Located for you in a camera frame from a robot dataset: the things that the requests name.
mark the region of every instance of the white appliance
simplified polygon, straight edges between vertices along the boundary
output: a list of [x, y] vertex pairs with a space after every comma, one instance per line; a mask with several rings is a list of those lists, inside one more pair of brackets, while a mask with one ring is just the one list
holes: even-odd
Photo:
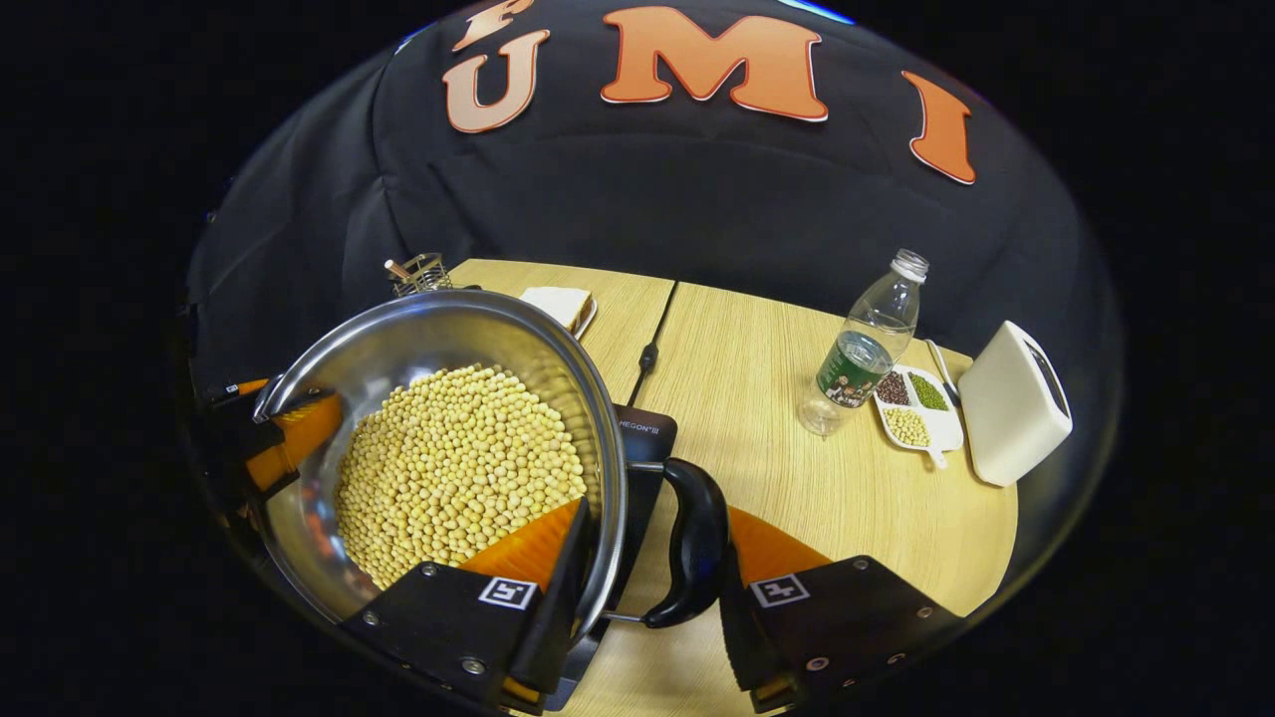
[[1014, 484], [1071, 434], [1071, 408], [1053, 365], [1012, 322], [1001, 324], [956, 387], [982, 481]]

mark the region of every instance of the wok handle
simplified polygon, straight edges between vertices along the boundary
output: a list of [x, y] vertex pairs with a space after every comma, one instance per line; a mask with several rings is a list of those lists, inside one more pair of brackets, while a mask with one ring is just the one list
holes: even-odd
[[664, 480], [677, 494], [677, 519], [668, 543], [672, 586], [641, 616], [648, 628], [669, 628], [704, 612], [722, 593], [731, 547], [731, 518], [722, 489], [703, 468], [686, 461], [664, 462]]

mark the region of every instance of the black fabric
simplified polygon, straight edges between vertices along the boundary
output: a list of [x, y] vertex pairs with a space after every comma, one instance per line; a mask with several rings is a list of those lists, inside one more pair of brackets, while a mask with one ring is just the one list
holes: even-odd
[[[899, 248], [931, 262], [918, 334], [968, 355], [1009, 319], [1048, 352], [1075, 432], [1021, 485], [1009, 579], [1039, 566], [1096, 484], [1119, 403], [1122, 328], [1104, 262], [1071, 196], [975, 92], [859, 27], [773, 0], [680, 1], [709, 34], [759, 14], [807, 27], [825, 122], [747, 111], [737, 68], [697, 102], [612, 105], [630, 3], [536, 3], [459, 54], [460, 11], [390, 47], [307, 103], [240, 172], [191, 264], [200, 385], [284, 370], [310, 343], [389, 299], [381, 263], [441, 251], [644, 273], [843, 314]], [[478, 100], [506, 82], [505, 42], [547, 28], [536, 94], [510, 124], [462, 134], [442, 74], [488, 56]], [[973, 186], [909, 151], [912, 70], [960, 98]], [[676, 347], [660, 347], [663, 352]]]

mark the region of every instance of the light wood table surface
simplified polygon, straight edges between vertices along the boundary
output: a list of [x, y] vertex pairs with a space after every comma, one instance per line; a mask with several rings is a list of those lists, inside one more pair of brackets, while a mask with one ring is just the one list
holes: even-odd
[[[470, 259], [458, 286], [518, 296], [528, 286], [592, 291], [598, 314], [581, 346], [623, 403], [638, 356], [654, 334], [667, 279], [544, 264]], [[636, 407], [678, 424], [673, 455], [706, 469], [727, 501], [840, 560], [877, 559], [958, 616], [996, 592], [1017, 529], [1017, 491], [974, 477], [968, 443], [936, 469], [889, 441], [872, 406], [839, 432], [806, 431], [796, 407], [843, 318], [768, 299], [682, 283], [659, 338], [659, 360]], [[943, 350], [952, 379], [968, 356]], [[900, 364], [938, 375], [913, 341]], [[621, 612], [641, 614], [668, 589], [676, 500], [666, 485]], [[752, 714], [725, 656], [718, 607], [662, 630], [616, 624], [564, 714]]]

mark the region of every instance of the bottle label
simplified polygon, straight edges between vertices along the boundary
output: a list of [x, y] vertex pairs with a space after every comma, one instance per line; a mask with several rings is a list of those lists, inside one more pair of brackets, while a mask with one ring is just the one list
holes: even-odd
[[824, 365], [815, 374], [815, 383], [819, 385], [819, 390], [833, 403], [845, 408], [858, 408], [872, 395], [872, 392], [876, 390], [876, 384], [885, 375], [856, 365], [850, 361], [849, 356], [841, 353], [836, 343], [833, 343], [833, 350], [827, 352], [827, 358], [824, 358]]

